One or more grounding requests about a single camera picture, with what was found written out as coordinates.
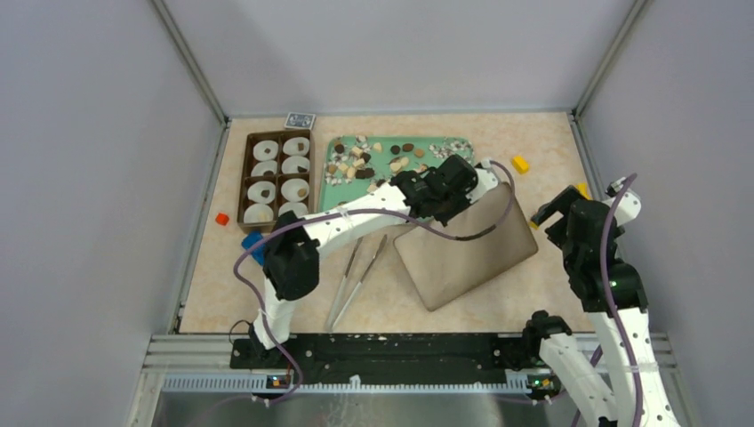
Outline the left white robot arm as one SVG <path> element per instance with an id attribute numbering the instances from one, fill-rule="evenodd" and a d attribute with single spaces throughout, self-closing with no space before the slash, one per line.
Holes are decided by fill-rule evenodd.
<path id="1" fill-rule="evenodd" d="M 253 321 L 252 357 L 279 365 L 296 302 L 319 284 L 320 263 L 333 251 L 375 231 L 434 220 L 445 226 L 501 183 L 486 160 L 473 166 L 458 155 L 423 173 L 403 171 L 366 195 L 322 213 L 281 215 L 261 241 L 264 289 Z"/>

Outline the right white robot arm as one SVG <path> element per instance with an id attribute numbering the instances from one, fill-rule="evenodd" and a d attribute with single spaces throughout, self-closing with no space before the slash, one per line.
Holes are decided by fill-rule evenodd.
<path id="1" fill-rule="evenodd" d="M 528 364 L 555 374 L 588 426 L 678 426 L 654 355 L 641 277 L 616 254 L 616 239 L 637 218 L 641 202 L 626 180 L 609 196 L 590 200 L 569 186 L 531 218 L 540 225 L 561 215 L 546 234 L 562 252 L 597 348 L 583 355 L 566 322 L 541 310 L 525 324 L 521 353 Z"/>

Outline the brown box lid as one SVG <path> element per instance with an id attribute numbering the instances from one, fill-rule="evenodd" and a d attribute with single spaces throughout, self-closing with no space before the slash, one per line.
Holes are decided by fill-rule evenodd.
<path id="1" fill-rule="evenodd" d="M 421 227 L 394 240 L 426 310 L 447 305 L 537 254 L 539 247 L 507 182 L 454 217 L 444 231 L 467 235 L 500 219 L 506 207 L 510 210 L 502 225 L 473 241 L 452 241 Z"/>

